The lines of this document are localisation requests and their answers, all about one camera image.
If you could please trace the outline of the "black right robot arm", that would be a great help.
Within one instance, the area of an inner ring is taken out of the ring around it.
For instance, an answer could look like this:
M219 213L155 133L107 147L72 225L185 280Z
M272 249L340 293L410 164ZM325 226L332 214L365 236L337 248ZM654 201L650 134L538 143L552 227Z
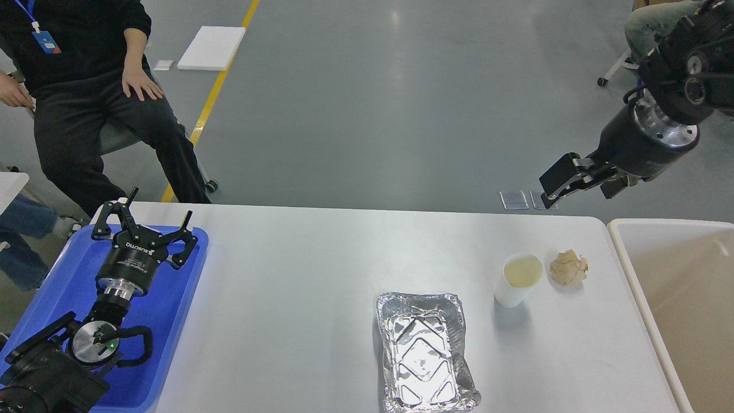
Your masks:
M732 2L705 1L640 58L640 86L603 129L586 157L564 154L540 176L545 208L600 186L613 198L651 181L693 150L698 126L713 111L732 110Z

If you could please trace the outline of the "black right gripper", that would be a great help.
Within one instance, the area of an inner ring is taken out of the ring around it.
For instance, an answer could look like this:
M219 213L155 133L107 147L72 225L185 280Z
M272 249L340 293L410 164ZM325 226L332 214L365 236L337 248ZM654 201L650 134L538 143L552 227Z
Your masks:
M589 157L564 154L539 181L548 198L561 198L600 186L613 199L640 181L658 177L700 140L699 128L666 115L649 92L631 99L602 130Z

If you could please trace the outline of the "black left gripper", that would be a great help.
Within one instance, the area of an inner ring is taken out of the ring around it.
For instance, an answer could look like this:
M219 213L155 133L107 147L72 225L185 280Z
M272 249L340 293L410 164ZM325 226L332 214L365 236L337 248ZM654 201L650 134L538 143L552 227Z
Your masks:
M134 188L124 202L108 201L100 207L90 237L92 240L110 239L112 248L95 277L99 293L124 290L122 296L125 299L147 295L159 265L165 261L173 269L180 269L198 243L198 237L188 229L192 210L187 212L181 227L175 232L163 234L145 225L139 227L130 212L138 190ZM121 231L115 235L107 223L110 215L116 215L121 224ZM176 241L183 241L183 251L171 254L169 246Z

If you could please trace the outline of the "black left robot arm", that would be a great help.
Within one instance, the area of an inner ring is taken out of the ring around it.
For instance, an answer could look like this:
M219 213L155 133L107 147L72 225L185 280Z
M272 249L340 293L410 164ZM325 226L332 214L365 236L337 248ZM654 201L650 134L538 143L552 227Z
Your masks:
M107 373L135 368L154 355L150 327L123 323L133 299L149 293L160 266L183 267L198 238L189 228L192 211L169 233L137 223L130 209L137 192L100 208L90 238L111 246L87 316L77 321L69 311L5 357L3 412L89 412L110 389Z

